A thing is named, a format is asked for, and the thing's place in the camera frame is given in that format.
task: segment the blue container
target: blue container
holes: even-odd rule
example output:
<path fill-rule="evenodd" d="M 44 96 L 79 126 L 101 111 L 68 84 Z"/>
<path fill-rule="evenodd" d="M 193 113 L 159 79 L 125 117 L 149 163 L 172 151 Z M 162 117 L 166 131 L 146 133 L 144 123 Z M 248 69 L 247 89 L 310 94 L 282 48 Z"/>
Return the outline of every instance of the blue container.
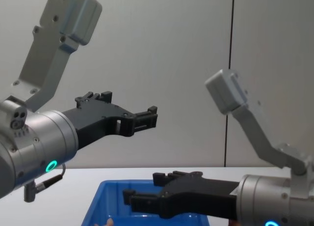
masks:
<path fill-rule="evenodd" d="M 151 180 L 118 180 L 102 182 L 88 209 L 82 226 L 104 226 L 112 218 L 114 226 L 209 226 L 207 216 L 199 214 L 181 214 L 169 220 L 158 215 L 133 213 L 131 207 L 124 205 L 123 190 L 134 189 L 138 192 L 158 193 Z"/>

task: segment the table surface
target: table surface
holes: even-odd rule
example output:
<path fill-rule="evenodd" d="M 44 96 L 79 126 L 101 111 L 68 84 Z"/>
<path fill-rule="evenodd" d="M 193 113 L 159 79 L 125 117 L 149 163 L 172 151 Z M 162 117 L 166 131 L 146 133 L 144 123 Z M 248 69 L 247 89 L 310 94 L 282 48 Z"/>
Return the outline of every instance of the table surface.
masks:
<path fill-rule="evenodd" d="M 278 168 L 140 168 L 140 169 L 67 169 L 63 180 L 39 193 L 33 203 L 23 201 L 23 188 L 0 199 L 1 226 L 80 226 L 102 181 L 152 179 L 154 172 L 174 170 L 202 171 L 205 178 L 240 181 L 246 174 L 288 177 L 288 169 Z M 37 179 L 48 179 L 53 170 Z M 227 226 L 228 221 L 209 217 L 211 226 Z"/>

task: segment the gray wall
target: gray wall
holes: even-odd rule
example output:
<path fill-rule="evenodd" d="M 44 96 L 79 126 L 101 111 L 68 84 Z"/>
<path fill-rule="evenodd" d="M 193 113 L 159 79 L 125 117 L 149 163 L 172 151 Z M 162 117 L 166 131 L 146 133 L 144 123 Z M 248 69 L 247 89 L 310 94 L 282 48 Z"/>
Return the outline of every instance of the gray wall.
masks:
<path fill-rule="evenodd" d="M 14 81 L 47 0 L 0 0 L 0 88 Z M 232 0 L 98 0 L 103 13 L 89 45 L 68 63 L 41 111 L 64 111 L 88 91 L 113 91 L 131 112 L 158 106 L 157 128 L 106 137 L 69 167 L 222 166 L 225 118 L 205 80 L 228 67 Z"/>
<path fill-rule="evenodd" d="M 0 0 L 0 89 L 14 81 L 47 0 Z M 64 111 L 87 91 L 113 91 L 131 112 L 158 106 L 157 128 L 106 137 L 69 167 L 223 166 L 226 120 L 204 81 L 228 68 L 232 0 L 98 0 L 89 45 L 68 63 L 41 111 Z M 259 98 L 283 141 L 314 154 L 312 0 L 235 0 L 231 68 Z M 265 166 L 229 117 L 227 166 Z"/>

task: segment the teal led ring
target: teal led ring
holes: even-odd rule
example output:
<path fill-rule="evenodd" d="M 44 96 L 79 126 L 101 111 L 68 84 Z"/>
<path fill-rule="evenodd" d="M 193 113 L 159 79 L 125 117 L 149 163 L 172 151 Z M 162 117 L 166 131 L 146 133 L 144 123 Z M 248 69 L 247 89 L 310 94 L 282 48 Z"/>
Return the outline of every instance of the teal led ring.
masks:
<path fill-rule="evenodd" d="M 53 170 L 54 168 L 56 168 L 57 165 L 58 165 L 57 161 L 51 161 L 46 167 L 46 172 Z"/>

